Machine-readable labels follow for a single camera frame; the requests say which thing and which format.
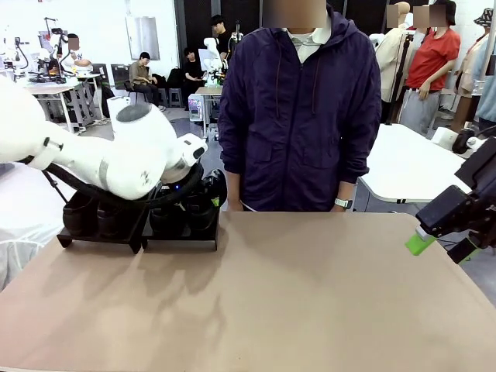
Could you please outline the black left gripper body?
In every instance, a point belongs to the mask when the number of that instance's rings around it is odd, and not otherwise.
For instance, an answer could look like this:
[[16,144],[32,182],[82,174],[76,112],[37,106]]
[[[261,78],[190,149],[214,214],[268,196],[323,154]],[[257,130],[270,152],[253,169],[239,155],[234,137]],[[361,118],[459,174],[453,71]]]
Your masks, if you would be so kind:
[[186,213],[215,213],[215,186],[210,181],[201,181],[180,200],[154,208],[156,213],[169,213],[173,210]]

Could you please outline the person's right hand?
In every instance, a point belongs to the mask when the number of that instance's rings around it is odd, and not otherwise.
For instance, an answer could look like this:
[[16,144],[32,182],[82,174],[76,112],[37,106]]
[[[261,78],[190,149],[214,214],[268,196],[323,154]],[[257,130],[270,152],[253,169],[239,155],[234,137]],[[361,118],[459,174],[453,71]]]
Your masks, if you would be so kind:
[[230,212],[243,211],[243,204],[240,200],[239,189],[240,186],[238,179],[228,181],[227,202],[228,202],[228,210]]

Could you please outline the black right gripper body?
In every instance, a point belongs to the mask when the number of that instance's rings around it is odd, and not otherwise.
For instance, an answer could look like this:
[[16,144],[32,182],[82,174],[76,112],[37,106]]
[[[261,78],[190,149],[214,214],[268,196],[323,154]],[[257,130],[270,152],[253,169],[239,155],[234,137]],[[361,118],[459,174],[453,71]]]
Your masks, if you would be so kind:
[[487,235],[495,226],[495,192],[463,192],[449,186],[415,215],[421,228],[441,237],[466,230]]

